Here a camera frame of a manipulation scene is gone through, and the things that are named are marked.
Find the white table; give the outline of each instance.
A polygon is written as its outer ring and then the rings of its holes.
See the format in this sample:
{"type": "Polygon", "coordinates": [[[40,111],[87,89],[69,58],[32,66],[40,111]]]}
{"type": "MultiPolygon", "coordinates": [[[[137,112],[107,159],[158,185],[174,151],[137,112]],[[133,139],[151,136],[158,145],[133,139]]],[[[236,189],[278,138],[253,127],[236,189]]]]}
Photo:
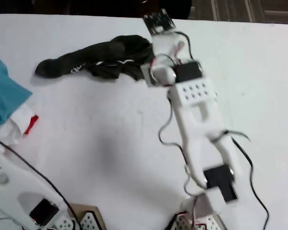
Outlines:
{"type": "MultiPolygon", "coordinates": [[[[213,78],[228,128],[252,139],[237,138],[254,162],[254,185],[272,217],[268,229],[288,229],[288,25],[175,24],[213,78]]],[[[33,77],[44,59],[133,34],[150,39],[141,19],[0,15],[0,58],[10,77],[33,92],[28,104],[40,117],[17,151],[70,202],[98,206],[109,230],[159,230],[186,196],[182,156],[157,138],[169,116],[166,91],[126,75],[115,83],[85,72],[33,77]]],[[[180,140],[175,121],[164,139],[180,140]]],[[[240,159],[241,203],[221,217],[229,230],[262,229],[265,212],[240,159]]],[[[218,160],[207,146],[204,164],[218,160]]]]}

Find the dark floor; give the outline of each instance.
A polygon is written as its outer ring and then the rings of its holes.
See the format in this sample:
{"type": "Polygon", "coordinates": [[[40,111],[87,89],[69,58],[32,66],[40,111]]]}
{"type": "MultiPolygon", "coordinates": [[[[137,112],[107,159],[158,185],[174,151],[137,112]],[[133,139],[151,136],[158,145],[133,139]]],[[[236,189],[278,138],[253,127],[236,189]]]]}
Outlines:
{"type": "Polygon", "coordinates": [[[189,19],[288,24],[288,0],[193,0],[189,19]]]}
{"type": "Polygon", "coordinates": [[[288,0],[0,0],[0,13],[142,17],[161,8],[179,19],[288,24],[288,0]]]}

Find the white bracket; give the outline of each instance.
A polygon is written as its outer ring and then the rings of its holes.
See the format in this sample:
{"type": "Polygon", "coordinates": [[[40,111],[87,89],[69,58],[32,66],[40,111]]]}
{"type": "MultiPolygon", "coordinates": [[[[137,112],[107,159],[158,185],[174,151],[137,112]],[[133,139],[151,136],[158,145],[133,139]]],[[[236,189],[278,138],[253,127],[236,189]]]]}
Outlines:
{"type": "MultiPolygon", "coordinates": [[[[202,141],[205,138],[214,139],[225,130],[216,103],[216,93],[206,77],[176,83],[169,92],[191,177],[198,186],[205,189],[207,180],[201,166],[202,141]],[[192,113],[195,107],[201,111],[201,121],[197,121],[192,113]]],[[[214,146],[223,159],[220,164],[228,164],[237,178],[241,169],[230,136],[224,136],[214,146]]]]}

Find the black cloth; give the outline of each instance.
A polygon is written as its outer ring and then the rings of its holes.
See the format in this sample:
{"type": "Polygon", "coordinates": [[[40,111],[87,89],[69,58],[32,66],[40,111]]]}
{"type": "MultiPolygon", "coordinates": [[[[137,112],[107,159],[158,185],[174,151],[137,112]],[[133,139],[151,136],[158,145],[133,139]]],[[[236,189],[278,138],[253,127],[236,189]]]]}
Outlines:
{"type": "Polygon", "coordinates": [[[39,63],[35,74],[58,78],[65,74],[87,70],[93,76],[117,79],[120,73],[135,80],[143,79],[140,66],[154,59],[152,44],[138,35],[118,36],[109,42],[95,44],[58,59],[39,63]]]}

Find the red wire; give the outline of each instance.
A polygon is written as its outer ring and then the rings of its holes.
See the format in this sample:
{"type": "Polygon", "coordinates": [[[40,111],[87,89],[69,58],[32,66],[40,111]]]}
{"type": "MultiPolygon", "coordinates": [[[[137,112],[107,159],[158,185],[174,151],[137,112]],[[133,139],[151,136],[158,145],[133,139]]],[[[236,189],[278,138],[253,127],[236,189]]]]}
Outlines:
{"type": "Polygon", "coordinates": [[[194,204],[193,204],[193,207],[192,207],[192,225],[191,225],[191,230],[194,229],[194,224],[195,224],[195,213],[194,213],[194,210],[195,210],[196,201],[197,201],[197,196],[194,198],[194,204]]]}
{"type": "Polygon", "coordinates": [[[205,228],[204,228],[204,230],[207,230],[207,225],[206,224],[204,224],[204,223],[198,223],[198,224],[196,224],[197,226],[205,226],[205,228]]]}

